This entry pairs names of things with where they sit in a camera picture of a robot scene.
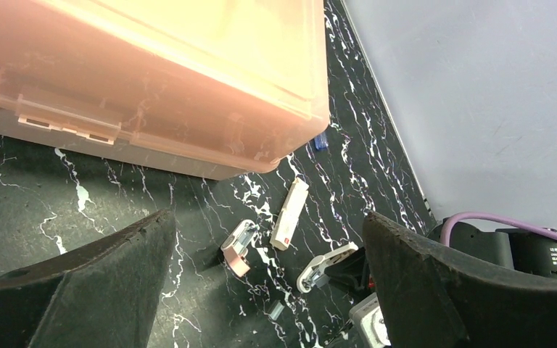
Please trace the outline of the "white mini stapler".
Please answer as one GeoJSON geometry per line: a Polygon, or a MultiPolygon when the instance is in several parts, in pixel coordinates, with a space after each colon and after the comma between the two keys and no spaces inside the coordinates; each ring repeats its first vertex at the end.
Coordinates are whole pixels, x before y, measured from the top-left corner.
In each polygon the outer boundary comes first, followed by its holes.
{"type": "Polygon", "coordinates": [[[297,277],[296,287],[298,291],[306,294],[314,287],[327,284],[329,277],[325,274],[325,269],[345,260],[358,249],[359,247],[355,243],[349,242],[330,252],[315,256],[297,277]]]}

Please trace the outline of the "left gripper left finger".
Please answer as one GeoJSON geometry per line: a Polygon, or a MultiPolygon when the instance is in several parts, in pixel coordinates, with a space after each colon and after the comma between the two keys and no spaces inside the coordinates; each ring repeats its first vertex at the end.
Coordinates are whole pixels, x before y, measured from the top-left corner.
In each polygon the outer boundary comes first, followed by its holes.
{"type": "Polygon", "coordinates": [[[0,276],[0,347],[145,347],[176,242],[160,210],[0,276]]]}

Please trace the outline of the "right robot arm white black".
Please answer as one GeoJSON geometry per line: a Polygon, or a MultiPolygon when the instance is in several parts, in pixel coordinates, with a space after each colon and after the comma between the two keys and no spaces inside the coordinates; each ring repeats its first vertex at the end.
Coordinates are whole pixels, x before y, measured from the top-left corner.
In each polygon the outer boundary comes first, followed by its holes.
{"type": "MultiPolygon", "coordinates": [[[[485,232],[461,221],[451,230],[450,245],[492,264],[557,280],[557,241],[524,229],[485,232]]],[[[371,294],[375,288],[364,248],[328,266],[323,274],[329,283],[359,297],[371,294]]]]}

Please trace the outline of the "small silver staple strip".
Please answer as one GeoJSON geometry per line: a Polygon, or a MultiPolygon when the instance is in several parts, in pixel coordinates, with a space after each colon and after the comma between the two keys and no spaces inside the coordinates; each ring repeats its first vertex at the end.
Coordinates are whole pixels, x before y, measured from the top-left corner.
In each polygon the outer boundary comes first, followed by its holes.
{"type": "Polygon", "coordinates": [[[267,312],[268,317],[276,321],[285,308],[285,304],[281,300],[276,300],[267,312]]]}

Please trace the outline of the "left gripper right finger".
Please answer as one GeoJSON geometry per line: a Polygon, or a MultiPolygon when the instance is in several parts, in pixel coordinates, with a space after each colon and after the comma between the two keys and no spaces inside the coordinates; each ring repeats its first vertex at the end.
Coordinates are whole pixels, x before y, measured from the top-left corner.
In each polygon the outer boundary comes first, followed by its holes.
{"type": "Polygon", "coordinates": [[[557,347],[557,280],[477,259],[377,212],[362,236],[393,347],[557,347]]]}

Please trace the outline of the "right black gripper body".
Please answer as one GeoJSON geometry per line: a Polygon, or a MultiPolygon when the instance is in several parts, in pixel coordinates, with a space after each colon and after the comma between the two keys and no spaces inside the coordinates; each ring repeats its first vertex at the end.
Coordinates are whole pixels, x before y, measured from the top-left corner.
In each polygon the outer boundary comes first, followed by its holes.
{"type": "Polygon", "coordinates": [[[328,266],[324,273],[329,283],[356,298],[365,298],[373,293],[373,281],[366,257],[366,249],[354,251],[344,260],[328,266]]]}

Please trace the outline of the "pink mini stapler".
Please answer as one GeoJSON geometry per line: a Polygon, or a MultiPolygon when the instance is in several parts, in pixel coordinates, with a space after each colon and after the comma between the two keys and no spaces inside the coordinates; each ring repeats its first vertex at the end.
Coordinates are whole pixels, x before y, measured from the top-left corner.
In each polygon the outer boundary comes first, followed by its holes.
{"type": "Polygon", "coordinates": [[[227,266],[239,278],[250,270],[246,257],[250,242],[257,232],[255,222],[249,219],[242,220],[220,246],[227,266]]]}

